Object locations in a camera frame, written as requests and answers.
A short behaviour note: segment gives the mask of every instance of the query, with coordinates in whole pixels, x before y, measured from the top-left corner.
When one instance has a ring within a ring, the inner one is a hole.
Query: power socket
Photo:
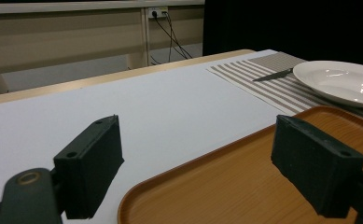
[[[157,18],[163,18],[166,17],[165,12],[169,12],[167,7],[149,7],[148,8],[148,17],[150,19],[155,19],[154,12],[157,14]]]

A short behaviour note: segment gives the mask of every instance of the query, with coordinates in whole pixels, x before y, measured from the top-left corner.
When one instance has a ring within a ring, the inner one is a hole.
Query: knife blade
[[[253,81],[266,81],[266,80],[276,79],[276,78],[279,78],[279,77],[286,77],[286,75],[292,73],[292,70],[293,70],[293,68],[288,68],[288,69],[286,69],[284,71],[281,71],[281,72],[276,72],[276,73],[267,75],[265,77],[256,78]]]

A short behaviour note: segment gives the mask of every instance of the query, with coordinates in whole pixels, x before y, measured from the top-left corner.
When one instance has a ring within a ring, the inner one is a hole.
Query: black cable
[[[186,50],[184,50],[181,46],[180,46],[180,44],[178,43],[178,41],[176,40],[176,39],[174,39],[171,35],[169,35],[169,33],[161,26],[161,24],[159,23],[159,21],[158,21],[158,19],[157,19],[157,17],[155,17],[155,21],[157,22],[157,24],[161,27],[161,29],[164,31],[164,33],[166,33],[169,37],[171,37],[172,39],[173,39],[173,41],[177,44],[177,46],[181,49],[181,50],[183,50],[183,52],[186,52],[186,53],[188,53]],[[173,48],[173,49],[175,49],[175,51],[177,51],[177,53],[179,53],[181,56],[183,56],[185,59],[187,59],[188,57],[185,55],[185,54],[182,54],[182,53],[180,53],[176,48]]]
[[[154,59],[154,57],[152,57],[152,55],[151,55],[151,59],[152,59],[153,61],[155,61],[155,63],[160,64],[160,63],[158,63],[158,61],[156,61],[156,60]]]
[[[173,25],[172,25],[172,20],[170,18],[170,14],[168,12],[166,12],[166,11],[163,12],[163,14],[166,16],[166,19],[169,22],[171,34],[173,34],[175,36],[175,30],[173,29]],[[182,50],[185,59],[187,59],[187,56],[185,55],[185,53],[187,53],[187,55],[190,58],[192,58],[192,56],[190,56],[190,54],[184,48],[182,48],[179,44],[178,44],[178,47],[180,47],[180,49]]]
[[[158,20],[155,18],[155,21],[157,22],[157,24],[161,27],[161,29],[168,35],[168,36],[170,36],[169,35],[169,33],[167,33],[167,31],[161,26],[161,24],[158,22]],[[177,51],[177,53],[179,54],[179,55],[181,55],[182,57],[184,57],[185,59],[187,59],[187,57],[186,56],[184,56],[182,53],[180,53],[176,48],[173,48],[173,49],[175,49],[175,51]]]
[[[172,32],[170,32],[169,62],[170,62],[170,56],[172,55],[172,46],[173,46],[173,34]]]

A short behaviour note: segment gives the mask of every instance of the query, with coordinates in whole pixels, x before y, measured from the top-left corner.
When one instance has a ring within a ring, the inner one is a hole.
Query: wooden tray
[[[299,113],[322,131],[363,153],[363,119],[318,106]],[[354,223],[319,216],[272,164],[275,126],[134,186],[122,199],[119,224]]]

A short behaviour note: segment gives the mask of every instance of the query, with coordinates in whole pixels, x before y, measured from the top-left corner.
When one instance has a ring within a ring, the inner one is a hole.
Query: placemat
[[[293,74],[271,81],[253,81],[255,78],[264,77],[303,62],[306,61],[279,51],[260,58],[213,65],[207,70],[275,106],[289,116],[317,105],[332,105],[363,118],[363,108],[331,102],[298,81]]]

